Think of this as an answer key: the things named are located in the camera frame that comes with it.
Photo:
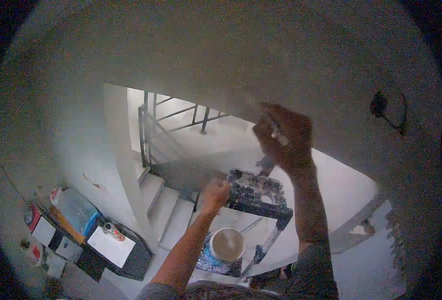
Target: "staircase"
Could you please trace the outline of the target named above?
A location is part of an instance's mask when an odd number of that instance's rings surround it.
[[[151,174],[151,168],[134,160],[136,176],[147,217],[158,238],[159,247],[172,249],[186,231],[194,203],[180,197],[180,192],[164,185],[164,179]]]

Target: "white wall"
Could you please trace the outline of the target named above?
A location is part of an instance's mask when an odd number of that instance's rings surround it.
[[[386,229],[385,215],[390,210],[386,201],[374,212],[370,219],[374,236],[331,256],[339,299],[395,299],[405,292],[389,248],[394,239],[386,238],[390,229]]]
[[[153,252],[158,247],[156,238],[151,230],[147,219],[147,210],[150,203],[144,203],[139,190],[136,171],[133,164],[133,150],[130,143],[130,130],[128,116],[128,89],[123,86],[104,84],[104,111],[106,114],[106,125],[109,132],[111,151],[116,159],[116,166],[121,179],[123,192],[127,200],[129,211],[121,219],[117,219],[124,225],[136,226],[137,231],[143,233],[143,238],[150,244]],[[118,208],[109,207],[111,214],[118,213]]]

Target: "gray shirt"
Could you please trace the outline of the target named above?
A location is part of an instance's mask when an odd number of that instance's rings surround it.
[[[189,284],[183,295],[170,285],[149,283],[137,300],[221,300],[221,299],[338,299],[338,288],[328,243],[307,247],[298,256],[296,269],[290,279],[279,279],[269,288],[277,294],[255,290],[241,285],[197,281]]]

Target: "metal railing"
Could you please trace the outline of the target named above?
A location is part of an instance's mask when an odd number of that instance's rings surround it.
[[[156,94],[154,94],[153,114],[151,115],[147,109],[148,108],[148,92],[145,91],[144,92],[144,104],[138,108],[139,140],[141,143],[141,157],[143,159],[143,161],[142,161],[143,167],[146,167],[147,165],[152,165],[153,161],[155,163],[159,163],[159,160],[153,156],[152,150],[159,153],[161,156],[164,157],[164,159],[169,160],[168,156],[165,153],[163,153],[160,149],[158,149],[158,147],[156,147],[154,145],[153,139],[158,138],[161,135],[167,136],[168,142],[166,144],[170,148],[170,150],[173,153],[175,153],[179,158],[186,158],[187,155],[182,155],[181,152],[184,152],[184,153],[187,153],[187,152],[184,150],[183,146],[170,134],[171,132],[202,124],[200,133],[204,135],[204,134],[206,134],[206,124],[209,121],[213,121],[213,120],[220,119],[222,117],[229,116],[229,114],[221,114],[221,112],[219,112],[216,117],[209,118],[210,108],[207,107],[203,120],[196,121],[196,114],[197,114],[197,110],[198,110],[198,105],[195,104],[191,107],[188,107],[186,109],[182,109],[180,111],[176,111],[174,113],[171,113],[167,116],[164,116],[164,117],[161,117],[158,119],[158,118],[156,118],[157,106],[161,105],[163,103],[166,103],[167,101],[169,101],[171,99],[174,99],[174,97],[170,97],[168,99],[162,100],[161,102],[157,102],[157,99],[158,99],[158,94],[156,93]],[[193,121],[190,124],[186,124],[186,125],[174,128],[174,129],[165,129],[159,123],[159,121],[161,121],[161,120],[165,120],[169,117],[172,117],[172,116],[175,116],[175,115],[178,115],[180,113],[190,111],[190,110],[194,110]]]

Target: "paint bucket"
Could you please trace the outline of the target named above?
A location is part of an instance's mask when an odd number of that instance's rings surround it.
[[[246,252],[246,243],[241,232],[232,228],[216,231],[204,246],[206,259],[215,266],[233,263]]]

